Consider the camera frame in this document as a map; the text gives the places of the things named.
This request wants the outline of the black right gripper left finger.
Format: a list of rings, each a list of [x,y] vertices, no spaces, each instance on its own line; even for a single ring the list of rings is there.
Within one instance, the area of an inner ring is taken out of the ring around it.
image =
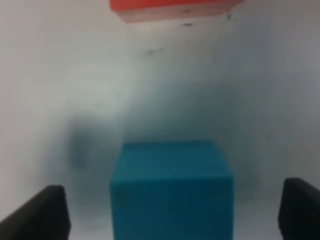
[[[48,185],[0,222],[2,240],[67,240],[70,231],[62,185]]]

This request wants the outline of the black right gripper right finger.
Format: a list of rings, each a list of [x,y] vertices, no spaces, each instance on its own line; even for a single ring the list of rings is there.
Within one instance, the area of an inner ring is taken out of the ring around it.
[[[319,240],[320,190],[301,178],[286,178],[278,227],[284,240]]]

